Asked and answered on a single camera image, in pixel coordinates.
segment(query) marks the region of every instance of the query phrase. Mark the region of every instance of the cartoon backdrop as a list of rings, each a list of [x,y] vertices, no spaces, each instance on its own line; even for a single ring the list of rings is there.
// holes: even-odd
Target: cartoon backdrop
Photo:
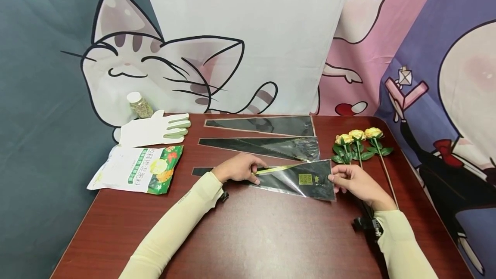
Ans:
[[[347,0],[311,110],[386,121],[476,278],[496,278],[491,5]]]
[[[382,118],[474,276],[495,278],[491,5],[0,0],[2,274],[52,272],[139,90],[170,112]]]

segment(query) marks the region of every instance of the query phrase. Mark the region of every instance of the green leaf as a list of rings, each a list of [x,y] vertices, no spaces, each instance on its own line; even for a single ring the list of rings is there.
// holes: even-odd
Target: green leaf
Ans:
[[[338,163],[338,164],[344,164],[343,159],[340,156],[338,156],[338,155],[334,155],[331,159],[333,161],[335,161],[336,163]]]
[[[379,154],[379,150],[375,146],[368,146],[367,150],[369,150],[373,154]]]
[[[362,153],[362,161],[366,161],[367,159],[371,158],[374,156],[375,153],[372,152],[363,152]]]
[[[339,156],[343,156],[345,154],[344,149],[341,146],[337,145],[337,144],[334,144],[332,146],[332,149]]]
[[[351,154],[350,152],[344,155],[344,162],[346,162],[346,164],[349,164],[352,159],[353,159],[353,154]]]
[[[351,145],[351,148],[354,152],[357,152],[357,148],[360,149],[360,152],[363,152],[363,145],[361,142],[358,143],[359,146],[357,147],[357,143],[354,143],[353,145]]]
[[[377,147],[382,149],[382,144],[377,139],[375,139],[375,141],[377,142]]]
[[[382,156],[386,156],[388,154],[391,154],[392,151],[393,151],[393,148],[383,148],[383,149],[381,149],[381,154],[382,154]]]

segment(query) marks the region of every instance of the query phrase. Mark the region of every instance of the beige arm sleeve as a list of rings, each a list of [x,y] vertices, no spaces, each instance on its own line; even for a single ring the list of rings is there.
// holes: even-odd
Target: beige arm sleeve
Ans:
[[[120,279],[157,279],[203,215],[222,195],[222,184],[207,172],[150,230]]]
[[[386,260],[389,278],[437,278],[400,210],[376,211],[375,217],[384,230],[378,244]]]

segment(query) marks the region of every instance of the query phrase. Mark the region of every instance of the gardening glove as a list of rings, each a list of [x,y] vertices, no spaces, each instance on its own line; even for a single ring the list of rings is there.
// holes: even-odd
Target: gardening glove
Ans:
[[[131,148],[178,144],[184,141],[189,126],[189,114],[164,116],[164,111],[158,110],[149,119],[134,120],[122,126],[120,144]]]

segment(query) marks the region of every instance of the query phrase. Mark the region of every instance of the wrist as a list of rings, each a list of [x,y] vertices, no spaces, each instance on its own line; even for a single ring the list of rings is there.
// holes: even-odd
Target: wrist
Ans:
[[[387,198],[382,198],[380,200],[375,200],[371,202],[371,208],[374,211],[393,211],[398,210],[394,200],[388,196]]]
[[[212,174],[214,174],[221,184],[224,184],[227,180],[229,180],[229,177],[224,172],[217,170],[216,168],[212,169]]]

